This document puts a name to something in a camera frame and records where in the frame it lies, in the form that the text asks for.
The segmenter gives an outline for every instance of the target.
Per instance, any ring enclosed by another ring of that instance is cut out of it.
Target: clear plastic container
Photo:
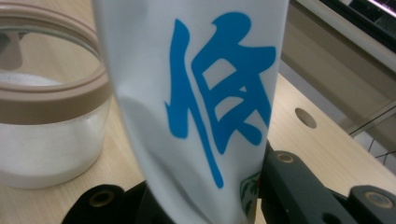
[[[110,95],[92,28],[0,3],[0,184],[44,188],[86,171],[102,151]]]

